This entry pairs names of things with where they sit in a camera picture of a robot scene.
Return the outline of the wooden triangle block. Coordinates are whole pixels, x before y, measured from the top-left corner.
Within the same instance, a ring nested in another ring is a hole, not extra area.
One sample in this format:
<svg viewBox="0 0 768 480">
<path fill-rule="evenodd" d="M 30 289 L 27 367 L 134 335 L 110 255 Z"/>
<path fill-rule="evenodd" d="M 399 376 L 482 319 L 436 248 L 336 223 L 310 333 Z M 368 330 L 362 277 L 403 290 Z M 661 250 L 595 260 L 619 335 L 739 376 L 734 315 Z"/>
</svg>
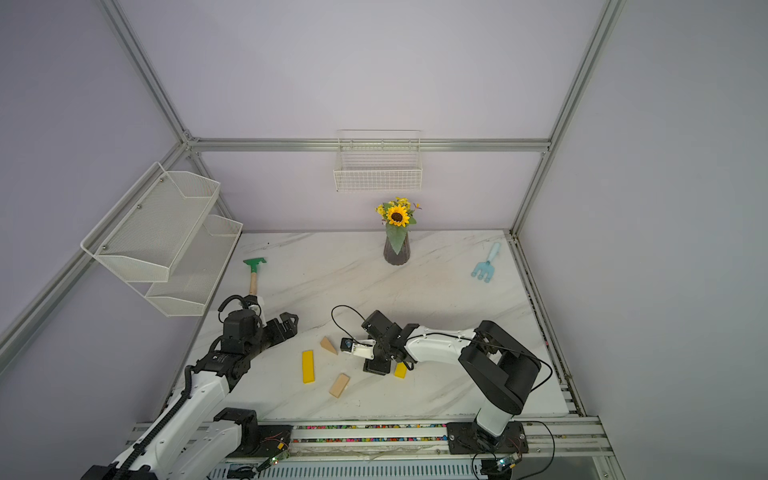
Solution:
<svg viewBox="0 0 768 480">
<path fill-rule="evenodd" d="M 321 339 L 320 346 L 324 350 L 328 351 L 329 353 L 331 353 L 333 355 L 337 355 L 338 354 L 337 348 L 334 346 L 333 342 L 327 336 L 324 336 Z"/>
</svg>

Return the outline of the wooden rectangular block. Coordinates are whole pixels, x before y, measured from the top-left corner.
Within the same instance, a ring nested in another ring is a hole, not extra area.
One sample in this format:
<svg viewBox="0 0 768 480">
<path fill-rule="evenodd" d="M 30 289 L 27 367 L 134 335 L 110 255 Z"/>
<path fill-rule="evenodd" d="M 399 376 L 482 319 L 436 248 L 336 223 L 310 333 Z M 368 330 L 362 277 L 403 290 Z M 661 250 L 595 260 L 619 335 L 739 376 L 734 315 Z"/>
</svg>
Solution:
<svg viewBox="0 0 768 480">
<path fill-rule="evenodd" d="M 334 398 L 340 398 L 350 382 L 350 377 L 340 373 L 329 389 L 329 394 Z"/>
</svg>

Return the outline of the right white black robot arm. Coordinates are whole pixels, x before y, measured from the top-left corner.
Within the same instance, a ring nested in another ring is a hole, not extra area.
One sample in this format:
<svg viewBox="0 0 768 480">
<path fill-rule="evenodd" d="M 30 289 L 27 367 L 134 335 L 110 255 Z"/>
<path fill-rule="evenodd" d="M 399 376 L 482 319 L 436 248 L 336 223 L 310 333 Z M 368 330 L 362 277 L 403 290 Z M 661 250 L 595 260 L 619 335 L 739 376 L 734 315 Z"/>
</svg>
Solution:
<svg viewBox="0 0 768 480">
<path fill-rule="evenodd" d="M 465 330 L 437 330 L 411 323 L 404 327 L 381 311 L 361 324 L 366 340 L 354 340 L 351 353 L 365 359 L 365 369 L 385 375 L 394 363 L 412 370 L 420 363 L 459 366 L 485 401 L 473 420 L 479 439 L 500 442 L 508 423 L 522 413 L 546 365 L 501 326 L 483 320 Z"/>
</svg>

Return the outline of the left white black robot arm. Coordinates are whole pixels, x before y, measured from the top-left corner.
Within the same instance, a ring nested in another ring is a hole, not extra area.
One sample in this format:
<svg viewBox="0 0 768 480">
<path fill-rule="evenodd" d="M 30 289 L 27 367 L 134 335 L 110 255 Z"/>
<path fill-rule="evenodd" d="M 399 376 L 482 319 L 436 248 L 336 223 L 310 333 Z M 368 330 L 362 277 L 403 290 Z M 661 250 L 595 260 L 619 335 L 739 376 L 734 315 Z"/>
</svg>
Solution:
<svg viewBox="0 0 768 480">
<path fill-rule="evenodd" d="M 288 457 L 289 425 L 261 427 L 252 409 L 223 401 L 264 350 L 297 334 L 299 317 L 284 312 L 263 323 L 252 309 L 231 312 L 206 355 L 183 371 L 183 386 L 137 441 L 84 479 L 206 479 L 228 456 L 263 458 L 250 478 Z"/>
</svg>

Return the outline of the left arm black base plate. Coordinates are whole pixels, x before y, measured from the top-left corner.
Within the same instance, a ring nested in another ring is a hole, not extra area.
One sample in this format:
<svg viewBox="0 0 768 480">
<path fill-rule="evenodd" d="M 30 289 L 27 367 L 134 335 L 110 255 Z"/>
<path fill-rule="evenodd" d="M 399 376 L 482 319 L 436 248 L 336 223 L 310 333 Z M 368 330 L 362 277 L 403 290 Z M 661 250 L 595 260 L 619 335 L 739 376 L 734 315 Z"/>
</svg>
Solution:
<svg viewBox="0 0 768 480">
<path fill-rule="evenodd" d="M 266 458 L 286 452 L 292 433 L 293 426 L 288 424 L 232 425 L 214 439 L 223 439 L 223 453 L 227 459 Z"/>
</svg>

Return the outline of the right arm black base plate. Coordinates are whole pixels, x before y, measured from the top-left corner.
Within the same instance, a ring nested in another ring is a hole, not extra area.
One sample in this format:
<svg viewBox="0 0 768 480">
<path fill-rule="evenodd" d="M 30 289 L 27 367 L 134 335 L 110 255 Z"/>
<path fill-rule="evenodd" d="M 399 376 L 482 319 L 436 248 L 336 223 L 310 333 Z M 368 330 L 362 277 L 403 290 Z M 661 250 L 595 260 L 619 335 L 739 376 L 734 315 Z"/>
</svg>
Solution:
<svg viewBox="0 0 768 480">
<path fill-rule="evenodd" d="M 452 455 L 463 454 L 526 454 L 529 452 L 521 422 L 508 422 L 503 433 L 494 437 L 475 422 L 446 424 L 447 443 Z"/>
</svg>

